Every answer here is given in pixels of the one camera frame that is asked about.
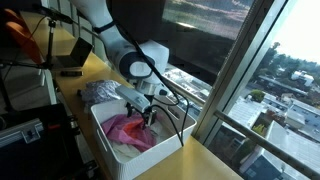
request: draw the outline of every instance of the wooden table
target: wooden table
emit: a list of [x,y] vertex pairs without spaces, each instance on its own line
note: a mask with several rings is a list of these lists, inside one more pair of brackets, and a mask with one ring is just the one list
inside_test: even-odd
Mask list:
[[[29,29],[33,31],[41,16],[22,12]],[[39,45],[42,54],[47,54],[49,27],[47,22],[41,23],[34,39]],[[53,54],[68,54],[75,43],[75,38],[57,26],[54,33]],[[93,135],[92,120],[90,115],[84,113],[84,102],[76,95],[78,89],[84,89],[86,82],[97,80],[115,80],[121,84],[129,84],[109,66],[103,63],[95,54],[91,53],[82,68],[82,77],[61,77],[59,72],[52,71],[60,90],[71,110],[78,117],[78,125],[81,128],[97,163],[99,164],[105,179],[111,179],[101,151]],[[241,179],[227,165],[203,145],[190,137],[185,146],[147,170],[136,179]]]

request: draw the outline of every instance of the cable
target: cable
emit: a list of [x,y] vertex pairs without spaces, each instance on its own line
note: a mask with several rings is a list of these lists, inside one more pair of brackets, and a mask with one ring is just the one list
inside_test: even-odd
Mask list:
[[[19,54],[20,54],[21,51],[22,51],[22,47],[23,47],[24,45],[26,45],[27,42],[30,40],[30,38],[34,35],[34,33],[37,31],[37,29],[38,29],[41,21],[42,21],[45,17],[46,17],[46,16],[43,16],[43,17],[39,20],[39,22],[38,22],[37,25],[36,25],[36,28],[33,30],[33,32],[32,32],[31,35],[28,37],[28,39],[26,39],[26,40],[22,43],[20,50],[17,52],[17,54],[15,55],[15,57],[13,58],[12,61],[16,61],[16,60],[17,60]],[[3,81],[6,80],[6,78],[7,78],[8,74],[9,74],[11,68],[12,68],[12,65],[9,67],[8,71],[6,72],[6,74],[5,74],[4,78],[3,78]]]
[[172,92],[172,94],[175,96],[177,99],[177,103],[175,105],[178,105],[180,103],[179,98],[176,94],[176,92],[169,86],[163,79],[162,75],[160,72],[157,70],[157,68],[154,67],[154,65],[148,60],[147,56],[143,53],[141,50],[139,44],[133,39],[132,35],[116,20],[114,20],[116,25],[120,27],[120,29],[125,33],[126,37],[129,38],[129,41],[133,44],[139,55],[142,57],[144,62],[149,66],[149,68],[152,70],[153,73],[159,78],[159,80]]
[[161,107],[161,106],[159,106],[159,105],[157,105],[157,104],[153,104],[153,105],[151,105],[150,107],[151,107],[151,108],[157,107],[157,108],[161,109],[161,110],[168,116],[168,118],[169,118],[169,120],[171,121],[172,126],[173,126],[174,130],[176,131],[176,134],[177,134],[177,136],[178,136],[178,138],[179,138],[179,140],[180,140],[181,146],[184,146],[182,136],[180,136],[179,131],[178,131],[178,129],[177,129],[177,126],[174,124],[174,122],[173,122],[171,116],[169,115],[169,113],[168,113],[163,107]]
[[[175,92],[171,86],[169,86],[169,84],[167,84],[162,75],[160,74],[160,72],[154,67],[154,65],[148,60],[147,56],[143,53],[143,51],[141,50],[139,44],[133,39],[132,35],[117,21],[116,22],[116,25],[118,25],[120,27],[120,29],[122,31],[124,31],[125,35],[129,38],[129,41],[131,41],[131,43],[133,44],[133,46],[135,47],[135,49],[137,50],[137,52],[140,54],[140,56],[142,57],[142,59],[145,61],[145,63],[149,66],[149,68],[153,71],[153,73],[155,73],[155,75],[159,78],[159,80],[172,92],[172,94],[175,96],[175,98],[177,99],[177,103],[175,104],[167,104],[167,103],[164,103],[162,101],[159,101],[160,103],[163,103],[165,105],[170,105],[170,106],[176,106],[180,103],[180,100],[178,98],[178,95],[179,93]],[[183,95],[179,94],[180,96],[182,96],[186,101],[187,101],[187,109],[186,109],[186,112],[185,112],[185,115],[184,115],[184,118],[183,118],[183,123],[182,123],[182,129],[181,129],[181,135],[183,137],[183,130],[184,130],[184,125],[185,125],[185,121],[186,121],[186,118],[187,118],[187,114],[188,114],[188,110],[189,110],[189,100],[184,97]]]

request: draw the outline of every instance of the pink fabric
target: pink fabric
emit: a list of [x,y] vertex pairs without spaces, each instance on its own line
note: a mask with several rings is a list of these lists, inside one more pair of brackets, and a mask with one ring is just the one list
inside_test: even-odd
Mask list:
[[109,140],[133,145],[140,152],[144,152],[156,144],[149,127],[142,129],[143,119],[136,114],[127,117],[118,114],[103,122],[101,127]]

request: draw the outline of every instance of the white plastic container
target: white plastic container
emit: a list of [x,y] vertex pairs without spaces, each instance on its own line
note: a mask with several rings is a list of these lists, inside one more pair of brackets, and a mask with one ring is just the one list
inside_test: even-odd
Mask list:
[[[172,103],[167,98],[162,98],[161,100],[167,103]],[[97,143],[99,144],[104,160],[110,170],[110,173],[115,180],[131,180],[181,148],[181,143],[174,131],[170,120],[161,110],[157,109],[158,113],[165,117],[161,121],[161,124],[164,127],[164,130],[162,132],[163,134],[161,136],[167,138],[160,140],[154,147],[141,153],[135,158],[131,158],[128,160],[120,157],[121,155],[113,151],[111,143],[105,136],[100,124],[114,115],[126,114],[127,109],[125,108],[125,103],[126,102],[124,100],[116,100],[97,104],[92,106],[91,108],[91,112],[93,115],[94,135]],[[174,112],[173,114],[175,114],[175,116],[173,116],[173,114],[168,111],[168,107],[160,103],[155,104],[158,104],[167,110],[174,123],[176,124],[177,129],[180,131],[182,127],[184,112],[177,106],[171,106],[169,108],[171,112]],[[190,136],[195,125],[196,120],[194,120],[190,116],[187,116],[183,131],[183,142],[185,142],[186,139]]]

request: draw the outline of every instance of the electronic device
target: electronic device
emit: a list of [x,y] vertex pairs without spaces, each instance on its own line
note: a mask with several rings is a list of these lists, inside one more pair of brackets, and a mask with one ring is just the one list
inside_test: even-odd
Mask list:
[[65,77],[77,77],[77,76],[82,76],[83,72],[82,71],[61,71],[60,75]]
[[79,37],[70,55],[55,56],[52,69],[81,68],[86,62],[93,46]]

